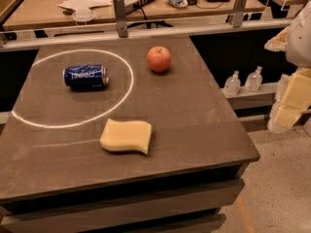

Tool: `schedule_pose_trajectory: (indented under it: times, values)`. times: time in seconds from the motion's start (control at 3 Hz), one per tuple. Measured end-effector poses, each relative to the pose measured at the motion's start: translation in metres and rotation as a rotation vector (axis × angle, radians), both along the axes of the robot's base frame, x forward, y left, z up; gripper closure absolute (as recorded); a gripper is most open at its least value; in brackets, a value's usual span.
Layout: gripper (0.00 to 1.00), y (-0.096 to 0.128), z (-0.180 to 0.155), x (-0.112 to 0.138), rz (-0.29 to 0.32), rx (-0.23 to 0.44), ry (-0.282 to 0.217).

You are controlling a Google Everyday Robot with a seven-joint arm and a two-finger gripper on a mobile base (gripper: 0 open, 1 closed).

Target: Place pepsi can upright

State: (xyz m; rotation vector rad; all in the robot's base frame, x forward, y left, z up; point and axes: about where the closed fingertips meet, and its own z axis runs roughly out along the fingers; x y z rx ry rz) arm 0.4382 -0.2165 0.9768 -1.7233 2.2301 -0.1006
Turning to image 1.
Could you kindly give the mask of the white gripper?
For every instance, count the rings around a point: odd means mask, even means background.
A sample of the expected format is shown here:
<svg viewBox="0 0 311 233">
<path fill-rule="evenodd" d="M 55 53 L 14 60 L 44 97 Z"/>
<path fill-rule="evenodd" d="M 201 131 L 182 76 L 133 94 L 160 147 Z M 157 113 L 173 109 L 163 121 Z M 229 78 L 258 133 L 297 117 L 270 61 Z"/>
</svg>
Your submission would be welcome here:
<svg viewBox="0 0 311 233">
<path fill-rule="evenodd" d="M 268 130 L 285 133 L 311 106 L 311 1 L 309 1 L 287 26 L 268 40 L 264 48 L 286 51 L 286 58 L 298 67 L 290 76 L 282 75 L 277 85 L 275 103 L 272 106 Z"/>
</svg>

